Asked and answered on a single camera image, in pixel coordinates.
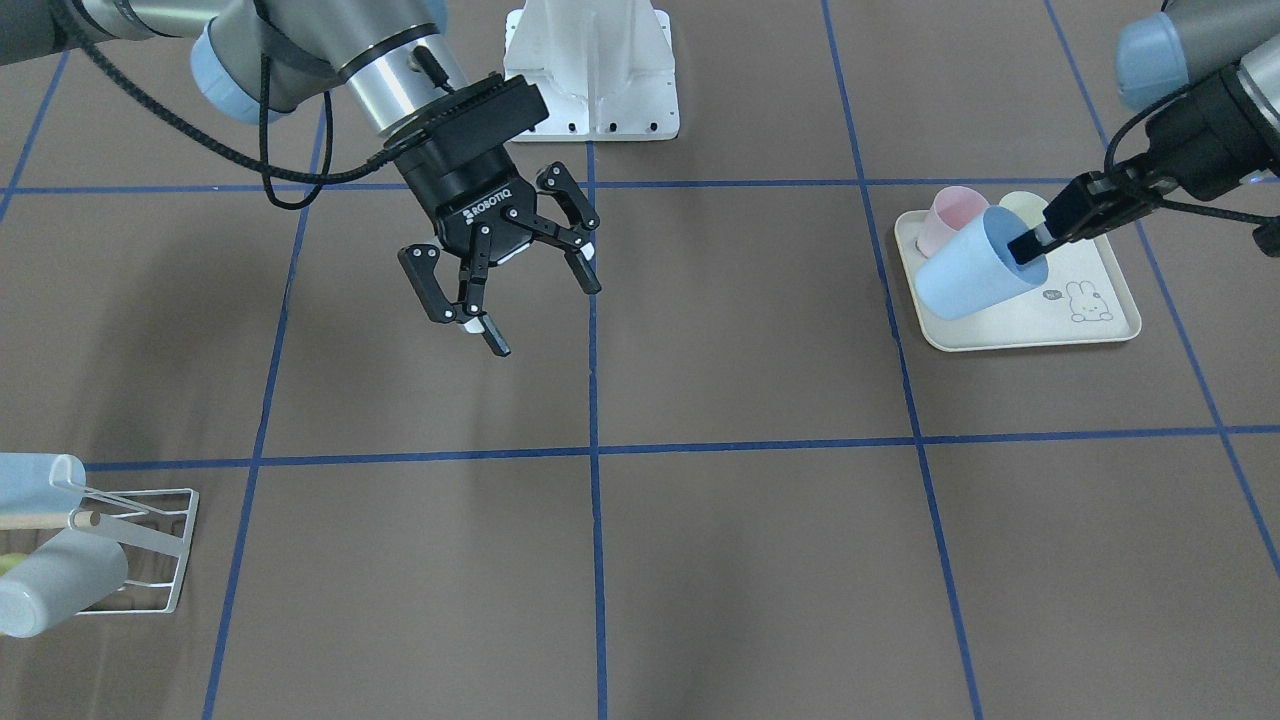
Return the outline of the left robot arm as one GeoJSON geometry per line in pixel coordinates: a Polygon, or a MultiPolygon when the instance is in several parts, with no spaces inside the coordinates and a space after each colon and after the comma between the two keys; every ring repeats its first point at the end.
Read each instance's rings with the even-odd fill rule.
{"type": "Polygon", "coordinates": [[[1277,32],[1275,1],[1167,1],[1126,26],[1115,76],[1147,149],[1117,160],[1124,126],[1102,169],[1074,178],[1036,228],[1009,242],[1012,260],[1029,265],[1160,209],[1251,224],[1260,250],[1276,258],[1276,217],[1222,210],[1213,200],[1277,172],[1277,32]]]}

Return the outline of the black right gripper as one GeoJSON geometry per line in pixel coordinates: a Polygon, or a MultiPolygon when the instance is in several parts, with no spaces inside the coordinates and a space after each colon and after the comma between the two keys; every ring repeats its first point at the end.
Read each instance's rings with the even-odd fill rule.
{"type": "Polygon", "coordinates": [[[431,322],[470,325],[498,357],[512,350],[484,299],[490,269],[508,258],[547,243],[585,295],[602,291],[590,238],[602,219],[579,182],[559,161],[525,179],[506,147],[547,117],[535,85],[492,74],[431,102],[388,143],[436,240],[398,254],[415,295],[431,322]]]}

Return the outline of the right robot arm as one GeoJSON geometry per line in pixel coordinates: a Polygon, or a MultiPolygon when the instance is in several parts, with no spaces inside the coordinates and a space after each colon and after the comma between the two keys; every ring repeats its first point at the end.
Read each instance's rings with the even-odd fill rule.
{"type": "Polygon", "coordinates": [[[394,165],[431,222],[428,243],[398,260],[429,319],[480,334],[509,354],[484,306],[492,269],[535,243],[557,249],[581,291],[602,284],[593,266],[600,218],[562,163],[535,181],[507,143],[549,117],[522,76],[468,81],[445,38],[442,1],[5,1],[3,63],[78,47],[142,108],[196,143],[273,181],[307,184],[306,202],[394,165]],[[236,151],[179,117],[109,60],[113,40],[191,38],[198,91],[223,114],[256,126],[255,156],[236,151]],[[381,140],[352,170],[288,170],[269,159],[268,127],[311,97],[332,105],[347,88],[381,140]]]}

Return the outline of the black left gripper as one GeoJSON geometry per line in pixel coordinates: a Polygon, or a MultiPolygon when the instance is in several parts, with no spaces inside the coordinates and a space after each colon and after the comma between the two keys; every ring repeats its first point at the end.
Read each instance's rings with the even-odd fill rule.
{"type": "Polygon", "coordinates": [[[1148,147],[1116,161],[1128,122],[1108,143],[1101,172],[1073,178],[1043,220],[1007,243],[1012,260],[1038,258],[1169,209],[1252,224],[1257,241],[1277,240],[1277,218],[1212,208],[1248,177],[1277,172],[1277,86],[1245,65],[1228,65],[1143,110],[1148,147]]]}

